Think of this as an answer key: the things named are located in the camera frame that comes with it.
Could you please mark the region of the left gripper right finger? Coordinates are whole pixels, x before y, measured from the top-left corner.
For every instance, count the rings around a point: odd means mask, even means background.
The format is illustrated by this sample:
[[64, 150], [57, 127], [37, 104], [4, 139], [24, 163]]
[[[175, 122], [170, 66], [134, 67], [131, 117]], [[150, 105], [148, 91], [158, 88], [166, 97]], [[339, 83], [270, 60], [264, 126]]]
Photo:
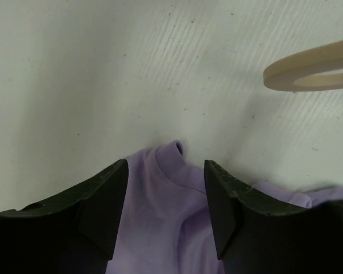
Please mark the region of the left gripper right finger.
[[343, 273], [343, 200], [302, 208], [204, 165], [217, 257], [226, 273]]

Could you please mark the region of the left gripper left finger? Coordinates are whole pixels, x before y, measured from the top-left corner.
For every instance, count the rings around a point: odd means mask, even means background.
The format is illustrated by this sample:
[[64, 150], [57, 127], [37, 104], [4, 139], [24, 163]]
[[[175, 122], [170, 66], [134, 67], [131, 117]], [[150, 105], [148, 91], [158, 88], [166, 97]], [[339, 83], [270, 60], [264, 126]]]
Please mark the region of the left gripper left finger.
[[127, 189], [122, 159], [21, 210], [0, 212], [0, 273], [105, 273]]

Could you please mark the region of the purple t shirt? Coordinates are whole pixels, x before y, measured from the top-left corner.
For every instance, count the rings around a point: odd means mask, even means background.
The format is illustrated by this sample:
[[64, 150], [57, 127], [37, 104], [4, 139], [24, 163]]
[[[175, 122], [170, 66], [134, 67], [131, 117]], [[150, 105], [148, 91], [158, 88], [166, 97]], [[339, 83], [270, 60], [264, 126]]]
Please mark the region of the purple t shirt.
[[[178, 141], [127, 157], [127, 190], [107, 273], [226, 273], [217, 257], [204, 169], [185, 162]], [[343, 200], [343, 187], [294, 193], [253, 188], [302, 208]]]

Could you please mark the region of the wooden hanger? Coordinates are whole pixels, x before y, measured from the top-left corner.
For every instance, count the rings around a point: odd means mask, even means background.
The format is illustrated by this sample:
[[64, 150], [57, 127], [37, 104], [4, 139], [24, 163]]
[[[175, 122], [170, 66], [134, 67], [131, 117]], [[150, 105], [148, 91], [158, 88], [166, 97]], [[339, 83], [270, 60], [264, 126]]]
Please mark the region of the wooden hanger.
[[343, 40], [305, 50], [270, 64], [264, 86], [277, 91], [311, 92], [343, 89]]

